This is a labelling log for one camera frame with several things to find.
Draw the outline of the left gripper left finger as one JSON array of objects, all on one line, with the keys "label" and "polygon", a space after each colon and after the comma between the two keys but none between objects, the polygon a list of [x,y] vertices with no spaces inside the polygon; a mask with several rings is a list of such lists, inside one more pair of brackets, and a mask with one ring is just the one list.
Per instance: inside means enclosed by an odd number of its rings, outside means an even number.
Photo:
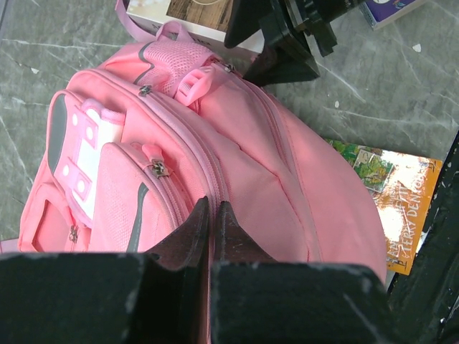
[{"label": "left gripper left finger", "polygon": [[143,254],[3,254],[3,343],[205,343],[209,202]]}]

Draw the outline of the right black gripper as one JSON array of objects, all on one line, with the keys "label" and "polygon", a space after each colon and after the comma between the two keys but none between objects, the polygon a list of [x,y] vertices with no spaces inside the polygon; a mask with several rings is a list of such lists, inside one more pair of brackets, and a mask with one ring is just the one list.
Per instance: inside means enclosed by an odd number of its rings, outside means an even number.
[{"label": "right black gripper", "polygon": [[[235,48],[255,32],[265,40],[243,79],[257,86],[309,82],[320,77],[306,37],[315,39],[321,56],[333,52],[337,38],[331,22],[358,7],[357,0],[269,1],[237,0],[224,38]],[[305,57],[300,61],[294,57]]]}]

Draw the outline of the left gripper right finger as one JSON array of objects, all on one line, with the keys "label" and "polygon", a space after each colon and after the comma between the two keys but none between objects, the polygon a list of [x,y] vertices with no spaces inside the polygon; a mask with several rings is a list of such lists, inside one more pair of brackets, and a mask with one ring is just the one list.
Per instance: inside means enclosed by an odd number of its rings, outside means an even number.
[{"label": "left gripper right finger", "polygon": [[367,267],[281,263],[217,215],[210,277],[213,343],[400,343],[386,291]]}]

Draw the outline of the pink student backpack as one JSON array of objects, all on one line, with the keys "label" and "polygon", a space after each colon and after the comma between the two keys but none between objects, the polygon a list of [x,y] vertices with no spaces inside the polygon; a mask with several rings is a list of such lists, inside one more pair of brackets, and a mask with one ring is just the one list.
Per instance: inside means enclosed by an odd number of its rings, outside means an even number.
[{"label": "pink student backpack", "polygon": [[200,198],[231,204],[281,262],[387,275],[376,205],[353,168],[180,23],[76,72],[47,108],[43,159],[3,252],[144,252]]}]

